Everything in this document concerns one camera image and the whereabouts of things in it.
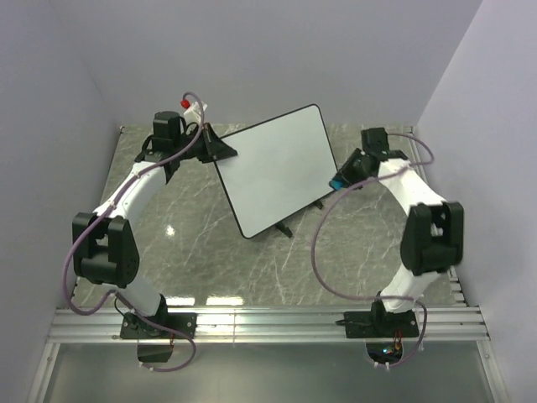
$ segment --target white board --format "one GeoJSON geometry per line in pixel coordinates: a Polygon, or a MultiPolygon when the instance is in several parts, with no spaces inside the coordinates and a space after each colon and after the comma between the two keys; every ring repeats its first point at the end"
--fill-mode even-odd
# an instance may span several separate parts
{"type": "Polygon", "coordinates": [[[217,161],[216,170],[244,238],[332,192],[336,161],[316,105],[222,139],[238,152],[217,161]]]}

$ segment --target gray marble surface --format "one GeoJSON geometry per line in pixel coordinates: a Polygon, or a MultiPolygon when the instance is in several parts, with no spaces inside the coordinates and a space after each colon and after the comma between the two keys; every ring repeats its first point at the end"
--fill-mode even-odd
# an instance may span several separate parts
{"type": "MultiPolygon", "coordinates": [[[[213,125],[218,135],[243,125],[213,125]]],[[[106,200],[130,171],[151,127],[127,126],[119,139],[107,180],[106,200]]],[[[341,165],[361,146],[360,128],[329,125],[327,132],[341,165]]],[[[413,155],[409,141],[390,138],[393,149],[413,155]]],[[[329,196],[324,203],[330,203],[329,196]]],[[[212,164],[181,164],[170,183],[148,204],[134,236],[144,275],[172,303],[198,306],[328,305],[345,301],[325,291],[310,267],[310,241],[321,211],[309,207],[285,221],[292,239],[270,229],[245,239],[212,164]]],[[[349,294],[375,295],[400,265],[399,241],[405,215],[379,184],[343,199],[329,216],[318,243],[318,264],[326,281],[349,294]]],[[[94,305],[103,290],[81,279],[75,301],[94,305]]],[[[429,287],[430,306],[455,303],[446,275],[429,287]]]]}

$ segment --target white wall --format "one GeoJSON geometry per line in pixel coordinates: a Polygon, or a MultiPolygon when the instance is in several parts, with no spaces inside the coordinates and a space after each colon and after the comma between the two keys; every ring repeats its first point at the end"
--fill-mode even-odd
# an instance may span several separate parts
{"type": "Polygon", "coordinates": [[[70,222],[99,201],[116,125],[47,1],[0,11],[0,401],[28,394],[70,222]]]}
{"type": "Polygon", "coordinates": [[[514,402],[537,399],[537,2],[484,0],[418,125],[432,185],[466,209],[465,295],[514,402]]]}
{"type": "Polygon", "coordinates": [[[481,0],[51,2],[122,123],[192,90],[212,122],[416,124],[481,0]]]}

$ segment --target black mounting plate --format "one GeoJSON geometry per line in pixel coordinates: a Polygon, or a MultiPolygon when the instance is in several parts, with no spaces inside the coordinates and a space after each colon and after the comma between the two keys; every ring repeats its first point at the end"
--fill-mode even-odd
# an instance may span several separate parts
{"type": "Polygon", "coordinates": [[[398,315],[395,323],[384,323],[382,326],[373,323],[371,312],[344,312],[343,320],[336,324],[345,326],[347,338],[393,338],[395,331],[401,331],[402,338],[417,338],[420,330],[413,311],[398,315]]]}
{"type": "MultiPolygon", "coordinates": [[[[178,330],[193,338],[196,332],[197,314],[195,313],[168,313],[162,326],[178,330]]],[[[119,337],[124,340],[150,340],[152,338],[171,338],[169,332],[149,329],[144,322],[132,313],[126,313],[123,317],[119,337]]]]}

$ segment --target black stand leg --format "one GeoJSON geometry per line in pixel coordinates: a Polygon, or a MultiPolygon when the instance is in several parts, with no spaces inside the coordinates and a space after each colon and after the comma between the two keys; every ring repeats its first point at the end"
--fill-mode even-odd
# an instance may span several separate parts
{"type": "Polygon", "coordinates": [[[322,204],[321,200],[315,200],[313,203],[311,203],[311,205],[313,207],[317,207],[319,210],[322,210],[323,208],[325,208],[325,205],[322,204]]]}
{"type": "Polygon", "coordinates": [[[285,235],[287,238],[293,238],[293,232],[287,227],[283,222],[277,222],[276,225],[274,225],[278,231],[280,231],[283,235],[285,235]]]}

